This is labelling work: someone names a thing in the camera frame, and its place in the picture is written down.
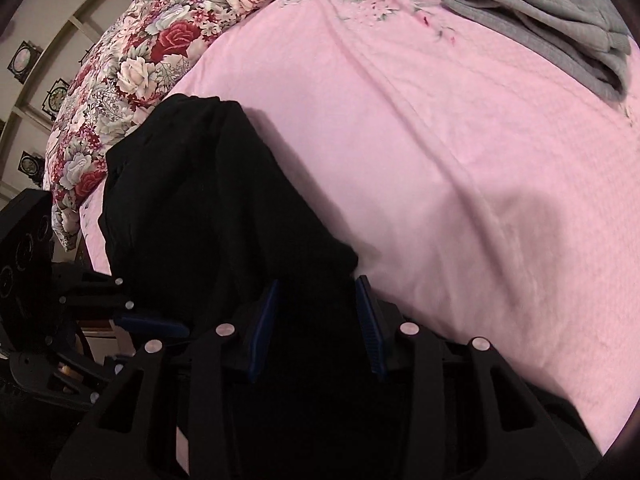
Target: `black cloth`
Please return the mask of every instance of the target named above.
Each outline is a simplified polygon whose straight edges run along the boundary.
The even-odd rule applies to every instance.
[[[171,96],[106,161],[98,224],[111,273],[137,306],[198,335],[275,278],[323,311],[350,293],[356,255],[294,190],[238,103]]]

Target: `gray towel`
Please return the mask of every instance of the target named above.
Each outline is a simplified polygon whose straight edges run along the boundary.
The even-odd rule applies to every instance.
[[[601,98],[626,97],[628,28],[610,0],[442,2],[537,52]]]

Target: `metal bolt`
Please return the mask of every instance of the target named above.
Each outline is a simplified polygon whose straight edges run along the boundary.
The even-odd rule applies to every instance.
[[[145,350],[149,354],[155,354],[162,350],[162,341],[158,341],[158,339],[152,339],[151,341],[147,341],[145,344]]]
[[[235,331],[236,327],[231,323],[223,323],[222,325],[218,325],[216,327],[216,334],[218,334],[220,337],[228,337]]]
[[[411,322],[402,323],[402,325],[400,325],[400,332],[405,335],[416,335],[418,332],[420,332],[420,327]]]
[[[479,350],[481,352],[485,352],[487,351],[489,348],[491,348],[491,343],[489,343],[489,341],[487,339],[485,339],[484,337],[476,337],[471,344],[473,345],[473,347],[476,350]]]

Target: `pink bedsheet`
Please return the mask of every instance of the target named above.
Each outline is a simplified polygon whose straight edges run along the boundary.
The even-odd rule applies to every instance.
[[[640,51],[610,107],[434,0],[281,0],[173,92],[242,104],[359,273],[483,335],[577,407],[602,452],[640,394]],[[102,188],[82,209],[98,270]]]

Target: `bedspread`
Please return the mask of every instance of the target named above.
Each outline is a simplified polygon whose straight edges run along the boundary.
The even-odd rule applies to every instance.
[[[72,82],[46,151],[52,224],[73,249],[78,208],[106,175],[107,150],[141,124],[227,28],[271,0],[135,0]]]

